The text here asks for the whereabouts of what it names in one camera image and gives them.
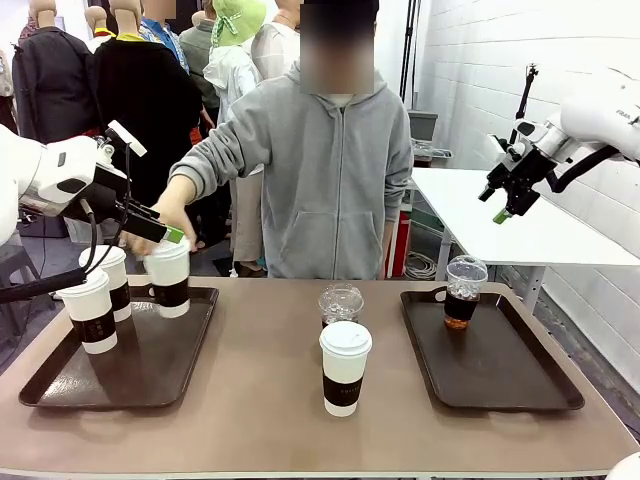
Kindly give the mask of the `person's right hand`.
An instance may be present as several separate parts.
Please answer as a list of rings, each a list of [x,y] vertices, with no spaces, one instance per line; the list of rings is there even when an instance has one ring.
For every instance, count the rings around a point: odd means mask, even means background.
[[[194,198],[194,190],[191,187],[183,189],[181,186],[174,189],[174,186],[175,183],[172,182],[167,187],[154,205],[154,209],[160,213],[161,222],[176,227],[184,233],[189,242],[190,250],[195,252],[197,236],[185,210],[188,203]],[[138,256],[151,254],[157,245],[156,242],[128,232],[122,233],[120,238],[124,245]]]

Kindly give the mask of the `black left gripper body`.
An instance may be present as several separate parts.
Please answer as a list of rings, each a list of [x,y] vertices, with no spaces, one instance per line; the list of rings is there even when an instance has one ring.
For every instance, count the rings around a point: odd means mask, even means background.
[[[64,209],[64,217],[88,223],[88,215],[80,203],[84,199],[93,211],[97,224],[106,220],[119,221],[123,215],[127,188],[123,172],[111,166],[97,164],[93,180],[74,194]]]

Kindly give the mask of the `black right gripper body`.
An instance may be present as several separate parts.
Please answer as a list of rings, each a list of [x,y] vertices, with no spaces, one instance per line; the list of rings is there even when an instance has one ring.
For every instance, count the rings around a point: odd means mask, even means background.
[[[502,188],[508,198],[519,199],[522,202],[521,215],[539,199],[540,193],[534,186],[543,181],[556,168],[556,163],[543,155],[537,148],[533,148],[518,162],[513,162],[510,155],[499,163],[488,175],[488,178],[501,179]]]

